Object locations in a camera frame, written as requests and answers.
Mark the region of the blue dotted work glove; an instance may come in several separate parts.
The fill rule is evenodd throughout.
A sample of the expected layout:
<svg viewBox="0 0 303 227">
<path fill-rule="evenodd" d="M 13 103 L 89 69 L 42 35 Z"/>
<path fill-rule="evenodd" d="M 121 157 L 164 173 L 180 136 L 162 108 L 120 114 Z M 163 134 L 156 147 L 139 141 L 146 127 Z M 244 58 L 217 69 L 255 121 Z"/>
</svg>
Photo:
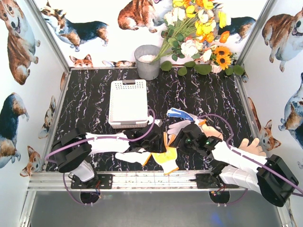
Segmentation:
<svg viewBox="0 0 303 227">
<path fill-rule="evenodd" d="M 166 115 L 168 117 L 175 117 L 175 118 L 180 118 L 183 120 L 188 120 L 191 122 L 195 122 L 196 120 L 198 120 L 198 117 L 192 114 L 187 113 L 186 111 L 180 110 L 180 109 L 176 109 L 176 108 L 170 108 Z"/>
</svg>

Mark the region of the white knit glove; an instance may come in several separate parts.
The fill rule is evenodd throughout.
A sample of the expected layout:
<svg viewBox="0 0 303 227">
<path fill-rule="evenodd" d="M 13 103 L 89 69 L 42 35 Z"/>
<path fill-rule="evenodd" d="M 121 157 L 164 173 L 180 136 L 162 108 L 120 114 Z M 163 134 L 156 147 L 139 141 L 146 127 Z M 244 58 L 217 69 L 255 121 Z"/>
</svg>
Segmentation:
<svg viewBox="0 0 303 227">
<path fill-rule="evenodd" d="M 191 123 L 199 124 L 199 120 L 190 121 L 190 120 L 183 120 L 168 126 L 168 138 L 171 139 L 173 135 L 177 136 L 181 129 L 185 128 L 186 126 L 190 125 Z"/>
</svg>

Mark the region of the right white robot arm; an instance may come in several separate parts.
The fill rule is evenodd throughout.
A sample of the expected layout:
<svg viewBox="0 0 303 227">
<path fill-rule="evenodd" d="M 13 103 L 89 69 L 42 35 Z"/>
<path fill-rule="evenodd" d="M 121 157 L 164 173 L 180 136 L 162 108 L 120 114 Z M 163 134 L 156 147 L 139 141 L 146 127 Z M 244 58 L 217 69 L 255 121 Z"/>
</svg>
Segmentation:
<svg viewBox="0 0 303 227">
<path fill-rule="evenodd" d="M 168 134 L 175 138 L 172 146 L 181 151 L 199 151 L 218 161 L 218 174 L 224 184 L 236 185 L 263 196 L 271 204 L 282 207 L 294 193 L 302 192 L 299 182 L 285 161 L 277 156 L 261 155 L 259 140 L 243 139 L 239 148 L 229 145 L 223 135 L 205 123 L 188 120 L 169 126 Z"/>
</svg>

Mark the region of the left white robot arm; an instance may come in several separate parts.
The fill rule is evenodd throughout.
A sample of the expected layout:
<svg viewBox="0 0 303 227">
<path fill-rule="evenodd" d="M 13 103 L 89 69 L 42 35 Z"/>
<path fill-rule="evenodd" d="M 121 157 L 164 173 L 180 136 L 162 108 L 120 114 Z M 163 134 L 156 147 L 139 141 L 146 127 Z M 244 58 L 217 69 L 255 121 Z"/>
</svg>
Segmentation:
<svg viewBox="0 0 303 227">
<path fill-rule="evenodd" d="M 87 156 L 98 153 L 117 153 L 127 162 L 144 165 L 152 153 L 165 152 L 163 133 L 158 125 L 124 130 L 117 134 L 98 135 L 75 128 L 53 143 L 52 155 L 60 173 L 72 173 L 85 188 L 96 188 L 101 183 Z"/>
</svg>

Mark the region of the yellow dotted work glove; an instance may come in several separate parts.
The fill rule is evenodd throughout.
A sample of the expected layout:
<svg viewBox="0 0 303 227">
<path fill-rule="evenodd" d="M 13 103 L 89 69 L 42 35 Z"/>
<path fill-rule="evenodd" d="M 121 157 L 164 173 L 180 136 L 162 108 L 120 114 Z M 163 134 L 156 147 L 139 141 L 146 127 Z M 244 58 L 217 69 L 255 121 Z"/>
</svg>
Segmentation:
<svg viewBox="0 0 303 227">
<path fill-rule="evenodd" d="M 170 146 L 175 138 L 176 136 L 172 135 L 169 139 L 168 134 L 164 132 L 163 143 L 166 152 L 151 154 L 155 162 L 162 167 L 164 175 L 169 175 L 170 173 L 179 170 L 179 167 L 176 163 L 178 157 L 177 149 Z"/>
</svg>

